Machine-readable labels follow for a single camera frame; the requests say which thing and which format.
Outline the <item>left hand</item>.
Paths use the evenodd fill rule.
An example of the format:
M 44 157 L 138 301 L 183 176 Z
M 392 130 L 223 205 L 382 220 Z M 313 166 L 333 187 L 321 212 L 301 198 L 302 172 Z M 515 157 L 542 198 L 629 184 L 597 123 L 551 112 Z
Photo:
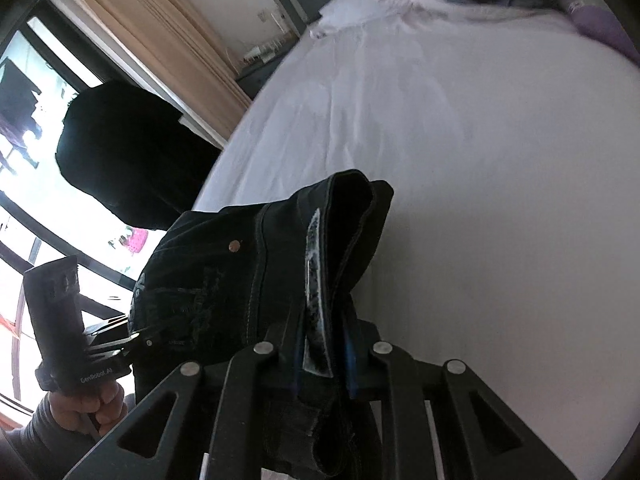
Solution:
M 95 431 L 99 437 L 104 437 L 128 414 L 124 389 L 114 380 L 104 382 L 91 394 L 66 396 L 50 392 L 48 401 L 58 426 L 81 434 Z

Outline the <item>left forearm grey sleeve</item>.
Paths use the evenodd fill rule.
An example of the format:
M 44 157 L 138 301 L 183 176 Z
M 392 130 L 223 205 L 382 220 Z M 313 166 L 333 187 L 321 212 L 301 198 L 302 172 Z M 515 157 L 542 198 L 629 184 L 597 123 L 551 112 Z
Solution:
M 3 479 L 62 479 L 96 446 L 90 434 L 58 426 L 50 412 L 48 394 L 25 427 L 2 431 Z M 125 403 L 129 411 L 134 398 L 125 394 Z

